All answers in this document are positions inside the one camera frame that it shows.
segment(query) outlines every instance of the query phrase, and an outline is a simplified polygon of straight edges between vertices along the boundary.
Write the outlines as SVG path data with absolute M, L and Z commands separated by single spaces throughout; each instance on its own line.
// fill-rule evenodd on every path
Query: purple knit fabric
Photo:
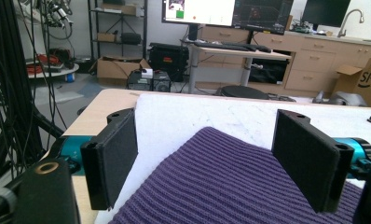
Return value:
M 361 190 L 315 214 L 267 149 L 204 128 L 166 158 L 110 223 L 351 223 Z

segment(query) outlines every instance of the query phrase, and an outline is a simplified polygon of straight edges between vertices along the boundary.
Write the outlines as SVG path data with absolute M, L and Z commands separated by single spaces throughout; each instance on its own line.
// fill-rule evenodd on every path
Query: office chair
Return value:
M 331 96 L 331 98 L 327 102 L 323 100 L 323 95 L 324 92 L 320 91 L 312 102 L 314 104 L 325 105 L 367 106 L 364 98 L 360 94 L 337 91 Z

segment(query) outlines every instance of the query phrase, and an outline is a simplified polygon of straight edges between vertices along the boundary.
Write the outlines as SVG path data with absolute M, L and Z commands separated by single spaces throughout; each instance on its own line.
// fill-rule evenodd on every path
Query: countertop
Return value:
M 286 31 L 284 35 L 297 35 L 297 36 L 303 36 L 305 38 L 315 38 L 315 39 L 331 40 L 331 41 L 337 41 L 337 42 L 343 42 L 343 43 L 361 44 L 361 45 L 371 46 L 371 40 L 351 37 L 351 36 L 342 36 L 338 38 L 336 35 L 332 35 L 332 36 L 313 35 L 313 34 L 302 34 L 302 33 L 297 33 L 297 32 L 292 32 L 292 31 Z

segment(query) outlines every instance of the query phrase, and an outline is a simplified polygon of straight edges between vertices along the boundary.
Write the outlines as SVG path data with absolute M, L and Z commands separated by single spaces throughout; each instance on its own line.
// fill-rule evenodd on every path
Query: black monitor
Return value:
M 226 26 L 283 35 L 293 2 L 294 0 L 162 0 L 162 22 Z M 190 27 L 194 30 L 189 34 L 196 37 L 195 26 Z
M 308 0 L 302 21 L 318 25 L 340 27 L 348 10 L 350 0 Z
M 232 26 L 284 35 L 294 0 L 236 0 Z

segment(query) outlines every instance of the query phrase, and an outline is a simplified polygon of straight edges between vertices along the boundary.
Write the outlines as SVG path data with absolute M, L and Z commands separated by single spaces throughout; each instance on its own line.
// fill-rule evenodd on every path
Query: black chair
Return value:
M 227 97 L 269 100 L 269 95 L 245 86 L 225 86 L 219 91 L 219 95 Z

